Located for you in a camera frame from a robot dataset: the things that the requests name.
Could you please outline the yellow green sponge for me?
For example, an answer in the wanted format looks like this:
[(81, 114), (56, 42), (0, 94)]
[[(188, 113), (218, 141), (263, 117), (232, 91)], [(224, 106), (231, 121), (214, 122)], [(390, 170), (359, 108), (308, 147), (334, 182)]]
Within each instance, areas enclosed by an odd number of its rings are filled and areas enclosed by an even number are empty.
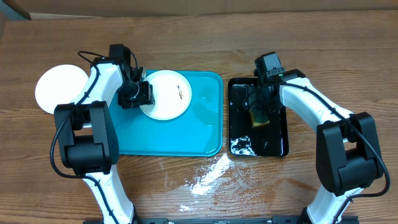
[(249, 114), (251, 116), (253, 127), (260, 127), (270, 123), (268, 116), (263, 112), (263, 110), (250, 109)]

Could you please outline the white plate with stain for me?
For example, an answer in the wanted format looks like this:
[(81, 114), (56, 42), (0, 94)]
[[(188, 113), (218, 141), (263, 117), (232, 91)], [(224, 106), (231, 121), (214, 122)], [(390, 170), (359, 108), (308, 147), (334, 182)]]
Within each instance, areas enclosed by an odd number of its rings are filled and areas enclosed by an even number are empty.
[(88, 81), (88, 75), (75, 65), (57, 65), (46, 71), (35, 87), (35, 100), (47, 113), (53, 114), (57, 105), (69, 104)]

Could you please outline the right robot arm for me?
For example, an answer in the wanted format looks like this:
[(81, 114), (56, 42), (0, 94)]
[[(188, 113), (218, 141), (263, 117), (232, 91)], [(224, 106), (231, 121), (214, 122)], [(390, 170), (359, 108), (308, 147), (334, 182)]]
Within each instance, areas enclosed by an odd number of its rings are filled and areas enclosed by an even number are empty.
[(316, 170), (321, 186), (299, 223), (342, 223), (356, 198), (380, 197), (391, 178), (382, 160), (376, 124), (367, 113), (353, 113), (320, 93), (300, 70), (286, 71), (276, 52), (254, 61), (257, 87), (243, 107), (253, 126), (281, 108), (297, 113), (316, 134)]

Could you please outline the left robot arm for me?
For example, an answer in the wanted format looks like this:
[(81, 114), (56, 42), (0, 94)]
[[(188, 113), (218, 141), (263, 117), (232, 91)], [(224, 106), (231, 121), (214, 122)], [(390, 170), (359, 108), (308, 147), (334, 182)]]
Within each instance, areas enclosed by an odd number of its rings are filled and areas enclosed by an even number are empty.
[(112, 44), (107, 56), (94, 54), (91, 75), (81, 93), (54, 109), (56, 132), (50, 147), (53, 170), (66, 179), (81, 179), (103, 214), (102, 223), (137, 223), (116, 164), (119, 142), (109, 111), (113, 97), (123, 109), (154, 104), (146, 70), (123, 44)]

